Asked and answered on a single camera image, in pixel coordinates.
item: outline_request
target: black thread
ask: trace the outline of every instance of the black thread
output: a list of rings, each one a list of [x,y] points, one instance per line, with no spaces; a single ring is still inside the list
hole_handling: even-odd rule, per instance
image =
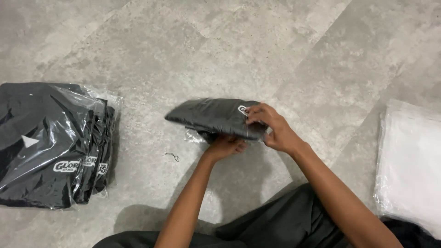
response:
[[[177,162],[179,162],[179,160],[180,160],[179,156],[175,156],[173,153],[165,153],[165,154],[162,155],[162,156],[165,156],[165,155],[172,155],[172,156],[175,158],[175,160],[176,160]]]

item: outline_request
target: person's leg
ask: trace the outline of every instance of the person's leg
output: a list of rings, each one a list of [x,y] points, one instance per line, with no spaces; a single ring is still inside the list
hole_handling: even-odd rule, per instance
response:
[[[126,231],[109,236],[98,242],[93,248],[153,248],[159,232]],[[195,233],[190,243],[191,248],[246,248],[240,241],[223,241],[216,237]]]
[[[309,184],[217,228],[216,236],[248,248],[347,245]]]

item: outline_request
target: person's left hand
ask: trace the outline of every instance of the person's left hand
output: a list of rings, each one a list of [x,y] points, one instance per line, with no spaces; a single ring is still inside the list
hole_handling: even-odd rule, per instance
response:
[[[243,139],[236,139],[229,135],[219,135],[219,137],[205,150],[204,156],[217,162],[231,154],[242,153],[247,144]]]

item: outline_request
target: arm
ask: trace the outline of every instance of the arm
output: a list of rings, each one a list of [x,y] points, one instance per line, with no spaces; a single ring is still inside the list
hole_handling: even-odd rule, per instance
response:
[[[402,247],[393,233],[321,161],[272,107],[260,104],[248,108],[248,121],[263,121],[273,132],[265,144],[288,153],[298,164],[335,224],[354,247]]]
[[[243,140],[220,136],[204,152],[193,175],[168,214],[155,248],[186,248],[190,245],[214,164],[231,154],[243,152],[245,147]]]

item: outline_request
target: white graphic print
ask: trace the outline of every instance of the white graphic print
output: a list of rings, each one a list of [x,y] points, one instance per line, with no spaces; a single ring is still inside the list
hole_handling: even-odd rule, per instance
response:
[[[36,144],[39,141],[38,139],[28,138],[28,137],[23,136],[23,135],[22,135],[22,139],[23,139],[23,142],[25,143],[25,147],[26,148]]]
[[[95,166],[96,161],[97,157],[88,156],[83,160],[82,165],[87,167]]]
[[[74,172],[80,165],[79,161],[61,161],[55,164],[54,171],[56,172]]]
[[[108,164],[101,163],[98,166],[98,174],[104,175],[107,172]]]
[[[248,114],[245,112],[245,110],[247,109],[247,107],[241,105],[237,108],[242,114],[244,114],[245,116],[248,116]]]

